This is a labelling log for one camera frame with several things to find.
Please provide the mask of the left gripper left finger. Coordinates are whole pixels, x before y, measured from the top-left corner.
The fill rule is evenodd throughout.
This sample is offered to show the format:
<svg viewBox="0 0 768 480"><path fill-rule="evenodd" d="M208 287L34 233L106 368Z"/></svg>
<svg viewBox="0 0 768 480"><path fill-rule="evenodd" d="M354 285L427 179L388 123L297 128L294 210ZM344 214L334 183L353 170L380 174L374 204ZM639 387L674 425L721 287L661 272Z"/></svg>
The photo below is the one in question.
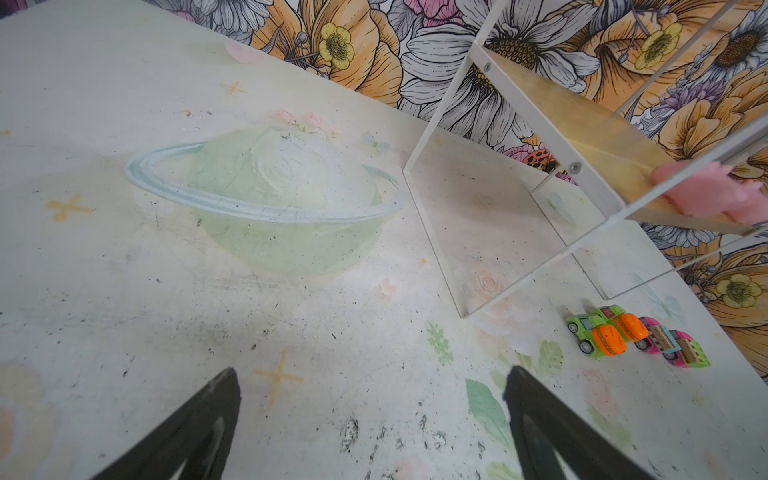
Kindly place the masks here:
<svg viewBox="0 0 768 480"><path fill-rule="evenodd" d="M217 374L97 479L220 479L234 439L241 390L234 368Z"/></svg>

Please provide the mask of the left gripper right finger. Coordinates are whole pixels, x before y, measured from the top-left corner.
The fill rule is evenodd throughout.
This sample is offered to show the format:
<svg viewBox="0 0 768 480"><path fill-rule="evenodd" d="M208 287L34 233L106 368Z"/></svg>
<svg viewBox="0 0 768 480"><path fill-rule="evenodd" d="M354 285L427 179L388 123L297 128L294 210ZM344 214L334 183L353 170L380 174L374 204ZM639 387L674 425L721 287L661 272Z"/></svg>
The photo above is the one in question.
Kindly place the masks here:
<svg viewBox="0 0 768 480"><path fill-rule="evenodd" d="M503 398L524 478L563 479L564 467L579 479L651 477L525 368L511 369Z"/></svg>

